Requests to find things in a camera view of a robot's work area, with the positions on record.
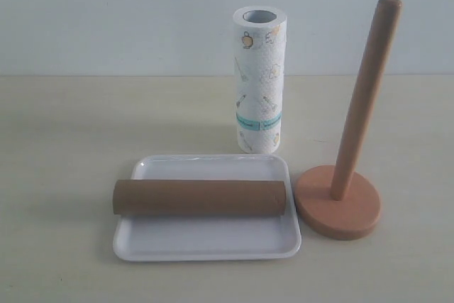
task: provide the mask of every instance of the printed paper towel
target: printed paper towel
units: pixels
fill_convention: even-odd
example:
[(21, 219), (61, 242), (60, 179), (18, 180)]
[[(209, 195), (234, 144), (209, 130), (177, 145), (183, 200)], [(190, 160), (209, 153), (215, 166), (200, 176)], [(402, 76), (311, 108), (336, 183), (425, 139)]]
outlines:
[(249, 6), (233, 22), (238, 144), (247, 153), (273, 153), (281, 138), (287, 18)]

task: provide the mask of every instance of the white tray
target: white tray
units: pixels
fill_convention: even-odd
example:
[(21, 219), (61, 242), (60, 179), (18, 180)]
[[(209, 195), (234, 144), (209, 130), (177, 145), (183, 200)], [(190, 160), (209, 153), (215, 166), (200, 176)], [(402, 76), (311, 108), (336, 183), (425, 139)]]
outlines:
[(288, 258), (301, 245), (289, 171), (274, 155), (157, 155), (138, 162), (132, 179), (281, 180), (283, 216), (137, 217), (118, 220), (113, 249), (129, 261)]

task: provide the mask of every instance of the wooden paper towel holder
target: wooden paper towel holder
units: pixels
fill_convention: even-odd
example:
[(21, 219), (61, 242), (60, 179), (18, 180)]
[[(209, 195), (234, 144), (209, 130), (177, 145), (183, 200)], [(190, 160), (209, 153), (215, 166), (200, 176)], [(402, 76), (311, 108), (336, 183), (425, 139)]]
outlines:
[(329, 238), (368, 235), (380, 217), (380, 196), (355, 172), (377, 90), (402, 8), (400, 0), (379, 0), (362, 57), (340, 142), (336, 166), (322, 165), (298, 179), (295, 202), (303, 220)]

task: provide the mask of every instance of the round wooden base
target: round wooden base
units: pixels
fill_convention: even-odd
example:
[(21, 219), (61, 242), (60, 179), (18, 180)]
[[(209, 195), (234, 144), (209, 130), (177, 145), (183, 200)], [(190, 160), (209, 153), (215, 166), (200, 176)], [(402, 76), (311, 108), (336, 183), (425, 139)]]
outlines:
[(374, 229), (380, 217), (380, 197), (372, 184), (353, 174), (344, 200), (330, 196), (334, 166), (318, 166), (298, 179), (294, 198), (299, 214), (315, 232), (340, 240), (359, 239)]

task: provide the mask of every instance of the beige table surface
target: beige table surface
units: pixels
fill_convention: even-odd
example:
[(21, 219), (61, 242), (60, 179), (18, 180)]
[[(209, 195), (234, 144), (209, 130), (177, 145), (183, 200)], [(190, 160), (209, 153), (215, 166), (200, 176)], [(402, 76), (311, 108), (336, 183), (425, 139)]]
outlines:
[[(354, 77), (287, 77), (293, 181), (336, 159)], [(0, 78), (0, 302), (454, 302), (454, 77), (386, 76), (358, 170), (375, 232), (286, 260), (132, 264), (111, 193), (153, 154), (241, 153), (232, 77)]]

